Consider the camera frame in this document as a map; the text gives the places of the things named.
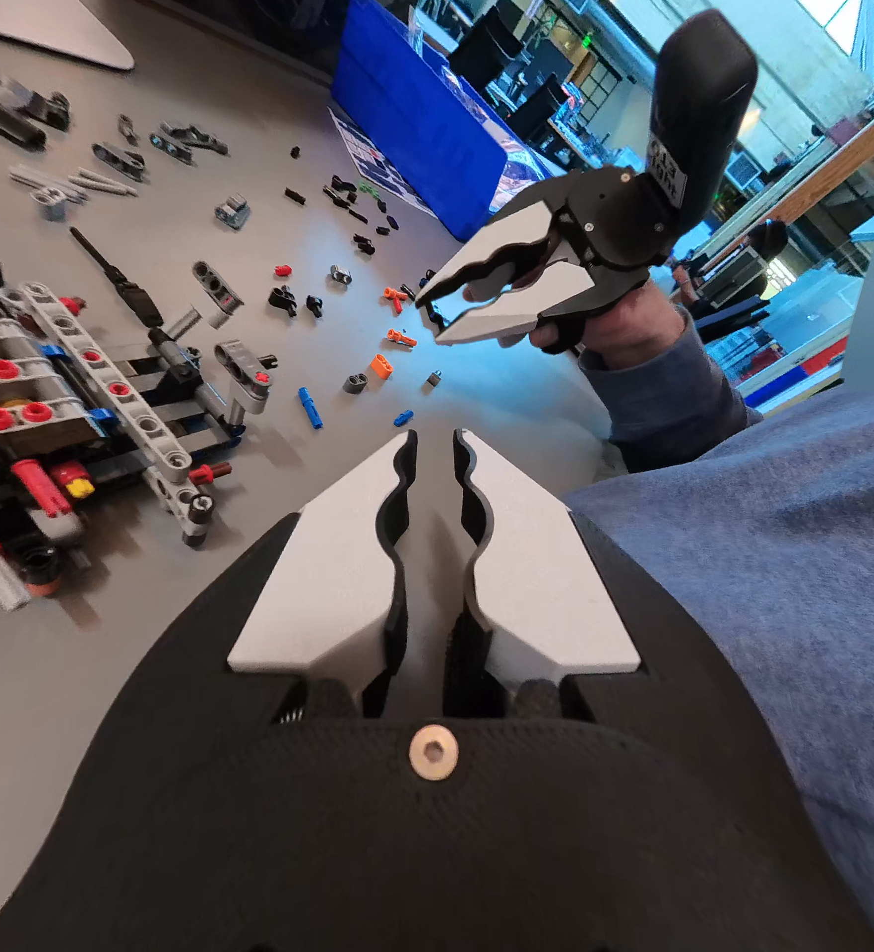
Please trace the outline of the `grey black lego panel assembly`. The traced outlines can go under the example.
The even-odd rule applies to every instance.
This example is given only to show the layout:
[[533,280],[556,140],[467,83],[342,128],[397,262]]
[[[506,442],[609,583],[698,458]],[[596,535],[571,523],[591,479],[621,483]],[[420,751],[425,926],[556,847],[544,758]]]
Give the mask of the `grey black lego panel assembly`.
[[19,147],[31,151],[44,150],[47,136],[19,113],[0,103],[0,135]]

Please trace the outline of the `person's blue sweater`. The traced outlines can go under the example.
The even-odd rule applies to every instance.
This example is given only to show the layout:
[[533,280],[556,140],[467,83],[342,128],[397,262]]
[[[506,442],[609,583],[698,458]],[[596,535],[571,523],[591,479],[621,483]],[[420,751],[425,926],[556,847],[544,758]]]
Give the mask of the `person's blue sweater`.
[[874,922],[874,393],[829,390],[569,506],[726,656]]

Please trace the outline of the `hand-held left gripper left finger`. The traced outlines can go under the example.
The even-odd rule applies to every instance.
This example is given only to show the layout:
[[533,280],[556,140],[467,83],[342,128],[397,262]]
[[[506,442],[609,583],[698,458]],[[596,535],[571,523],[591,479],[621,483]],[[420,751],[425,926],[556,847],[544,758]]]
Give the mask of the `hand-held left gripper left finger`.
[[303,506],[233,648],[239,674],[333,680],[386,698],[407,650],[406,572],[417,432],[403,430]]

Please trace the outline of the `blue plastic bin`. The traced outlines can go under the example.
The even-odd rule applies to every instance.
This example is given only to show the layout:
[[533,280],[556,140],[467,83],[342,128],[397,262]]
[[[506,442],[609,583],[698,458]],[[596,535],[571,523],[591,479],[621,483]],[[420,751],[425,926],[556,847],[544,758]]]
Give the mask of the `blue plastic bin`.
[[493,147],[378,2],[348,4],[331,93],[453,237],[468,240],[496,213]]

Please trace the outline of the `person's right forearm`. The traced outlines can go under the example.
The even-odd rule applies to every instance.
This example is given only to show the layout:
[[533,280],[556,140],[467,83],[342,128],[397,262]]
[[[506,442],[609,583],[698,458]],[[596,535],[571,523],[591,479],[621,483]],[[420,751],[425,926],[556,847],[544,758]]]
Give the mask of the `person's right forearm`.
[[615,366],[584,349],[578,365],[610,416],[610,443],[626,468],[645,472],[694,461],[763,420],[707,354],[683,309],[679,335],[651,357]]

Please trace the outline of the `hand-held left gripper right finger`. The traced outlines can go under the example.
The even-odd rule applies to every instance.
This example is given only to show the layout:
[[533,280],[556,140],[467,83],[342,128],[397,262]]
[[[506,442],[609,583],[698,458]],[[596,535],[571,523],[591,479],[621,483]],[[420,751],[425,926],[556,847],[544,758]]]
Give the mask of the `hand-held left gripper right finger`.
[[469,429],[453,435],[461,523],[476,550],[465,607],[477,672],[510,694],[568,676],[634,673],[641,657],[569,508]]

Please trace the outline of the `dark grey holed lego piece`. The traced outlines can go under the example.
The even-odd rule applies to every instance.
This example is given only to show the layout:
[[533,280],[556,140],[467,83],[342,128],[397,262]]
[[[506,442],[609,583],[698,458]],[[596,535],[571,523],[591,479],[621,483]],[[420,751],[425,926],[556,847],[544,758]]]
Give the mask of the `dark grey holed lego piece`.
[[96,159],[124,177],[137,183],[144,182],[146,169],[145,160],[141,154],[121,149],[107,142],[93,143],[91,152]]

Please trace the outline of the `dark grey three-hole beam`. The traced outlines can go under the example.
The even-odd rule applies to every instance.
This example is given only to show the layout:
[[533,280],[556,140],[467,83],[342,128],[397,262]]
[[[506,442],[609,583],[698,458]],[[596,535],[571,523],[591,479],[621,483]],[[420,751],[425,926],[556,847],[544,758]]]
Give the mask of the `dark grey three-hole beam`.
[[201,288],[222,313],[230,316],[245,304],[221,274],[205,261],[196,261],[191,271]]

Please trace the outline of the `sticker sheet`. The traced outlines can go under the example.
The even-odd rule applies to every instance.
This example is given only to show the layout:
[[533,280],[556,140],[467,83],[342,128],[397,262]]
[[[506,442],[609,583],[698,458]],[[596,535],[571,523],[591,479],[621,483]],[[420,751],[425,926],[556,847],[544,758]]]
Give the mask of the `sticker sheet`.
[[431,208],[407,182],[396,166],[350,118],[328,107],[329,116],[348,150],[351,161],[363,181],[375,193],[387,192],[410,207],[436,218]]

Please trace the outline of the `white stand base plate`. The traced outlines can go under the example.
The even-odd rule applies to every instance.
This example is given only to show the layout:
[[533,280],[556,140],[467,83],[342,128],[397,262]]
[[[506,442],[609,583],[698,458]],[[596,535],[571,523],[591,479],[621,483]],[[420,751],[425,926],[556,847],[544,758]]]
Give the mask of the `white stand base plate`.
[[0,38],[118,71],[135,67],[124,44],[80,1],[0,1]]

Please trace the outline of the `dark grey lego panel assembly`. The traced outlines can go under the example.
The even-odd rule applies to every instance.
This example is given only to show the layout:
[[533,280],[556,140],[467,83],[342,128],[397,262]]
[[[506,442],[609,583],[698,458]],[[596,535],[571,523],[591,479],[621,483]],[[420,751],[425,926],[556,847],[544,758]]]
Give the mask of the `dark grey lego panel assembly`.
[[197,125],[162,122],[158,129],[148,136],[150,144],[177,161],[193,165],[193,153],[196,150],[209,151],[220,156],[230,155],[229,146]]

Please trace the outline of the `black lego shaft piece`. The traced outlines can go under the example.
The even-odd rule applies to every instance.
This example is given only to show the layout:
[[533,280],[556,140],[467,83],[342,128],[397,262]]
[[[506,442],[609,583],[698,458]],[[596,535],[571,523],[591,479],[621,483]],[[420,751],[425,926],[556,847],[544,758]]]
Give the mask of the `black lego shaft piece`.
[[128,279],[119,268],[102,256],[77,228],[70,227],[69,234],[101,268],[118,297],[144,327],[152,329],[163,326],[164,319],[158,307],[143,288]]

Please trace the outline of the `partly built lego car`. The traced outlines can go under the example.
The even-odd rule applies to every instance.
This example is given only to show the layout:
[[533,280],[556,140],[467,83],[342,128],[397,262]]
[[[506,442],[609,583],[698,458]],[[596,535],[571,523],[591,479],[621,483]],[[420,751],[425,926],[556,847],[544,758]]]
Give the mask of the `partly built lego car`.
[[210,486],[259,415],[277,359],[237,339],[216,343],[228,375],[221,394],[185,334],[193,309],[146,328],[144,344],[109,349],[81,319],[86,302],[47,286],[9,283],[0,261],[0,607],[53,596],[73,566],[89,565],[86,511],[95,497],[142,481],[200,548],[217,503]]

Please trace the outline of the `black office chair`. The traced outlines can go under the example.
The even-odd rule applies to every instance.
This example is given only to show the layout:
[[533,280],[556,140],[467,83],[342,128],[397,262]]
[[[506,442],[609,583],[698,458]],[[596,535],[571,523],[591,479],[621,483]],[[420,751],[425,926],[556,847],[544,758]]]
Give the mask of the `black office chair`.
[[489,6],[447,57],[450,71],[476,90],[496,80],[525,48],[512,31],[521,16],[510,2]]
[[551,132],[550,120],[563,106],[573,110],[581,101],[581,91],[571,82],[550,74],[506,120],[514,138],[529,146],[542,146]]

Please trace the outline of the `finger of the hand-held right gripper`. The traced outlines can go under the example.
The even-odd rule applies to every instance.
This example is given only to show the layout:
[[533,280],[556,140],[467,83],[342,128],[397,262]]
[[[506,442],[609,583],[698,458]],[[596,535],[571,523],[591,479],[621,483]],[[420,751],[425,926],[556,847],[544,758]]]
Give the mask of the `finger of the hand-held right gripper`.
[[537,201],[480,229],[418,292],[422,310],[464,285],[489,279],[503,268],[508,282],[537,266],[549,244],[554,212]]
[[[424,303],[442,299],[462,285],[488,279],[502,269],[505,277],[515,275],[511,261],[494,262],[492,256],[456,255],[424,286]],[[525,334],[540,317],[553,308],[588,292],[595,291],[595,282],[585,268],[568,261],[546,266],[532,284],[501,291],[490,301],[479,303],[459,314],[437,336],[441,346],[453,346]]]

